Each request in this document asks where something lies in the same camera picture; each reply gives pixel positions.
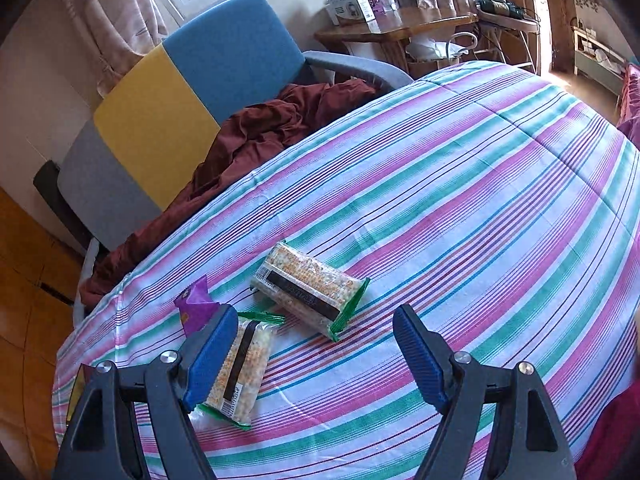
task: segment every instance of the white box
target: white box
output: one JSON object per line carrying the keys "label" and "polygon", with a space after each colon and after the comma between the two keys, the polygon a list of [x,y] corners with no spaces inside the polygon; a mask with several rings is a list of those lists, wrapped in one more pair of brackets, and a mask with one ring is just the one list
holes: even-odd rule
{"label": "white box", "polygon": [[341,25],[370,22],[375,19],[369,0],[329,0]]}

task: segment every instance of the floor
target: floor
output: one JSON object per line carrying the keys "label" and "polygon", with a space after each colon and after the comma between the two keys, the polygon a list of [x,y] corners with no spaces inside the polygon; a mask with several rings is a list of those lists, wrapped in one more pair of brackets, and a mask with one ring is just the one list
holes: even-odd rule
{"label": "floor", "polygon": [[587,103],[611,124],[618,123],[618,98],[593,79],[582,74],[574,75],[573,72],[551,72],[543,74],[542,77]]}
{"label": "floor", "polygon": [[56,352],[73,329],[68,304],[81,260],[0,188],[0,442],[27,480],[51,478],[58,444],[51,420]]}

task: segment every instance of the yellow object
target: yellow object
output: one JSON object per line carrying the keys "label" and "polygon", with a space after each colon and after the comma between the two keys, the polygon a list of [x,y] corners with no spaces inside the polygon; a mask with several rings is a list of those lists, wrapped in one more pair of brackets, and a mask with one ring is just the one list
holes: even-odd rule
{"label": "yellow object", "polygon": [[162,45],[107,95],[94,122],[120,164],[163,210],[220,130]]}

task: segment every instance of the bed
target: bed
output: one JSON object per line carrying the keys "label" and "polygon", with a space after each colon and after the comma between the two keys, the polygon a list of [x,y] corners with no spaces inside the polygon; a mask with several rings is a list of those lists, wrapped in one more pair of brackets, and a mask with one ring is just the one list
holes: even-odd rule
{"label": "bed", "polygon": [[[204,274],[214,300],[275,308],[248,283],[285,238],[372,281],[339,343],[287,319],[251,430],[192,413],[218,478],[412,478],[440,416],[392,336],[402,303],[482,363],[532,362],[578,458],[631,380],[638,155],[588,106],[504,64],[468,62],[383,96],[236,183],[102,300],[58,353],[56,434],[81,363],[142,364],[180,346],[173,299]],[[485,408],[468,478],[489,439]],[[146,406],[137,416],[164,478]]]}

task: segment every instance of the silver bolt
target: silver bolt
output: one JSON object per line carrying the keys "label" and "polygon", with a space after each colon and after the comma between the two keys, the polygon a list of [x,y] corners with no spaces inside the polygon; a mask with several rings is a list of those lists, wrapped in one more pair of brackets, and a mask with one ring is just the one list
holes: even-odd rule
{"label": "silver bolt", "polygon": [[456,352],[453,354],[453,359],[455,362],[468,365],[471,362],[471,354],[469,352]]}
{"label": "silver bolt", "polygon": [[531,363],[527,363],[526,361],[522,361],[518,363],[518,370],[525,375],[531,375],[536,369],[533,367]]}
{"label": "silver bolt", "polygon": [[111,361],[102,361],[101,363],[98,363],[97,367],[95,367],[95,369],[101,374],[107,373],[111,368],[113,368]]}
{"label": "silver bolt", "polygon": [[173,363],[178,358],[178,352],[175,350],[167,350],[166,352],[162,352],[160,354],[160,360],[163,363]]}

